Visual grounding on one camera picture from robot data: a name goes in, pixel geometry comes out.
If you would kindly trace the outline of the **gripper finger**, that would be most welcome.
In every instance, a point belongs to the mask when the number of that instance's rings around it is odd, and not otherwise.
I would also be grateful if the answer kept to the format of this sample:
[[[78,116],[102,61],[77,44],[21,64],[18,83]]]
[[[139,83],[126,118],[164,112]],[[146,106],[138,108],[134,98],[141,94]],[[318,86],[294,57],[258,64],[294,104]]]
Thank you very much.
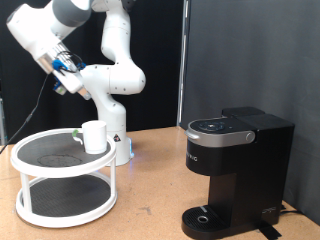
[[[85,100],[90,100],[91,99],[91,94],[84,88],[82,87],[78,93],[85,99]]]

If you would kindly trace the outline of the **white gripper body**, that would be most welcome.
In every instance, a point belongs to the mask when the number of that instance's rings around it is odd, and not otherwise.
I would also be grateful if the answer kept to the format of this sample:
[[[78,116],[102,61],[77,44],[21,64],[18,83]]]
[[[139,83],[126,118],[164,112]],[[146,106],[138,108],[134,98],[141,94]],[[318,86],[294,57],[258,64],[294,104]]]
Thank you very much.
[[[53,74],[57,78],[54,90],[60,95],[64,95],[67,91],[74,94],[83,87],[80,79],[74,73],[54,70]]]

